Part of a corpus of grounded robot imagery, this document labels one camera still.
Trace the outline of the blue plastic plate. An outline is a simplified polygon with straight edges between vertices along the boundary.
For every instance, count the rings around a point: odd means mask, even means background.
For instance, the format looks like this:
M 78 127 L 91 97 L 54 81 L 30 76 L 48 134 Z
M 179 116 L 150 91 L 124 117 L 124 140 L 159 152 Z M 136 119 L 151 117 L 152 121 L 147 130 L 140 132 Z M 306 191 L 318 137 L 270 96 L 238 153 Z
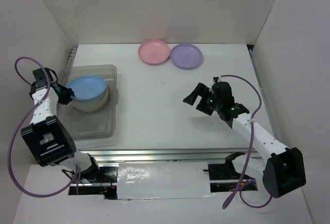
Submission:
M 90 100 L 103 94 L 107 84 L 100 76 L 81 76 L 70 81 L 66 86 L 74 92 L 74 100 Z

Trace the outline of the cream plastic plate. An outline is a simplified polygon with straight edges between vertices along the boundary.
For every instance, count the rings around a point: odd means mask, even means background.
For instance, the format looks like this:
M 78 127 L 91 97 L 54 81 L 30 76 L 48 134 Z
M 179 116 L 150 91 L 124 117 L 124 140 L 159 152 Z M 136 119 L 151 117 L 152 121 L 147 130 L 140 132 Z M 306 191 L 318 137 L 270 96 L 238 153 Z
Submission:
M 79 111 L 94 112 L 102 108 L 109 99 L 109 90 L 105 88 L 102 94 L 89 100 L 73 100 L 71 105 Z

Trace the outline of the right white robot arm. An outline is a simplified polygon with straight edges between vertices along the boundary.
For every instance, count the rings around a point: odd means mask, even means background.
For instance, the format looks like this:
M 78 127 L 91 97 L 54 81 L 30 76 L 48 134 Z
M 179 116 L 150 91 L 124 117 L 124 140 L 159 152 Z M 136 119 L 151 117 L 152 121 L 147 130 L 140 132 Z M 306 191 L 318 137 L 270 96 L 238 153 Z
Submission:
M 301 151 L 287 147 L 255 121 L 244 105 L 235 102 L 229 83 L 218 81 L 211 88 L 199 83 L 183 102 L 192 106 L 197 97 L 201 98 L 197 110 L 207 115 L 217 112 L 230 128 L 247 140 L 253 139 L 252 147 L 266 163 L 262 182 L 272 197 L 279 198 L 306 184 Z

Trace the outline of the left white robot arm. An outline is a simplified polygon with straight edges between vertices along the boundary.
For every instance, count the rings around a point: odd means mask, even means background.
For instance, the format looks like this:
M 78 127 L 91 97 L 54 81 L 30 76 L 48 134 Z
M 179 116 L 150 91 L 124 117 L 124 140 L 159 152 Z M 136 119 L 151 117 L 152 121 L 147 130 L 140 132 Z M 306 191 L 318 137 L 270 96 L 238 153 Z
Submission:
M 102 170 L 94 157 L 78 151 L 73 138 L 57 117 L 57 106 L 68 105 L 74 98 L 72 89 L 58 84 L 49 68 L 36 69 L 30 96 L 34 101 L 32 119 L 21 129 L 21 136 L 39 165 L 62 165 L 72 170 L 79 166 L 82 182 L 96 182 Z

